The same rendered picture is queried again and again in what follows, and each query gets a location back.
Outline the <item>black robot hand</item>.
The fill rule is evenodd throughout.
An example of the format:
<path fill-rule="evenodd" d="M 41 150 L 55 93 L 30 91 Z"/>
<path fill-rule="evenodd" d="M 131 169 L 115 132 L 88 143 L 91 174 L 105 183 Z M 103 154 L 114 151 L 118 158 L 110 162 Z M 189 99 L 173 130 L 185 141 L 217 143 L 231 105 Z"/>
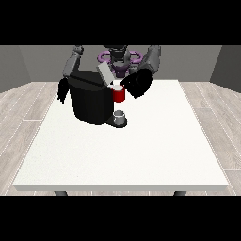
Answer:
<path fill-rule="evenodd" d="M 64 103 L 68 91 L 69 91 L 68 79 L 64 77 L 58 83 L 57 98 L 59 99 L 60 102 Z"/>
<path fill-rule="evenodd" d="M 152 72 L 140 69 L 125 77 L 120 85 L 123 86 L 135 99 L 141 97 L 151 86 Z"/>

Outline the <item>black coffee machine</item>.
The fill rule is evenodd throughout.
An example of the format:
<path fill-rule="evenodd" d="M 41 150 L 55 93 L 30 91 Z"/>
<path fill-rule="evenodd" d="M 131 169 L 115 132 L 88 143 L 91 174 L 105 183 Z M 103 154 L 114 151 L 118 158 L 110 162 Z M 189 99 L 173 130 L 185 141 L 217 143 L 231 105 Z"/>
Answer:
<path fill-rule="evenodd" d="M 76 118 L 88 124 L 109 124 L 116 128 L 127 125 L 127 119 L 122 124 L 114 122 L 113 91 L 98 72 L 75 71 L 68 78 L 68 84 Z"/>

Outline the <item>small grey cup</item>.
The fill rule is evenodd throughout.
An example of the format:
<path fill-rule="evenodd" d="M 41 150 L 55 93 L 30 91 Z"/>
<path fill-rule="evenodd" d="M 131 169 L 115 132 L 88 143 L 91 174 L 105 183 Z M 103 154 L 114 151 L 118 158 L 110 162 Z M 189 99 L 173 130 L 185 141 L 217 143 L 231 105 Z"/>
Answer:
<path fill-rule="evenodd" d="M 113 113 L 114 116 L 114 123 L 117 125 L 122 125 L 125 122 L 125 114 L 122 110 L 116 110 Z"/>

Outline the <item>pale grey machine lid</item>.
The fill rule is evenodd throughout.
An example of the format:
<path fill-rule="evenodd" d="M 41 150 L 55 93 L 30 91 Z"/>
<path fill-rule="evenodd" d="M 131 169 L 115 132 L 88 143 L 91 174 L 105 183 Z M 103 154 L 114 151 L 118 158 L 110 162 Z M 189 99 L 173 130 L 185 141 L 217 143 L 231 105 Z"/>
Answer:
<path fill-rule="evenodd" d="M 99 64 L 97 66 L 97 71 L 102 76 L 103 81 L 107 86 L 109 86 L 114 81 L 114 76 L 106 62 Z"/>

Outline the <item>grey trunk with purple rings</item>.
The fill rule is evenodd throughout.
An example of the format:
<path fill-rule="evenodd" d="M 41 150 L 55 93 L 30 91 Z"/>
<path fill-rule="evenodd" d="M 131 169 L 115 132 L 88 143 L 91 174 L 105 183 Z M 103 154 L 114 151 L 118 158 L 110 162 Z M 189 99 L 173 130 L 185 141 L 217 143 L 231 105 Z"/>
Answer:
<path fill-rule="evenodd" d="M 106 62 L 117 78 L 136 72 L 143 59 L 140 52 L 130 51 L 127 45 L 106 45 L 105 48 L 106 50 L 97 56 L 97 60 L 99 63 Z"/>

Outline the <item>red pod holder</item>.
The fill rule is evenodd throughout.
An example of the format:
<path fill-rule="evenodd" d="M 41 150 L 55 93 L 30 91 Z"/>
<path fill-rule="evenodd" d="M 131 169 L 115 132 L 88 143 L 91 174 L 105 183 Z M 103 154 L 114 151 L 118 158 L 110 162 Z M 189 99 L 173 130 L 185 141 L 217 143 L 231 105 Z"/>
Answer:
<path fill-rule="evenodd" d="M 113 89 L 113 101 L 121 103 L 125 100 L 125 89 Z"/>

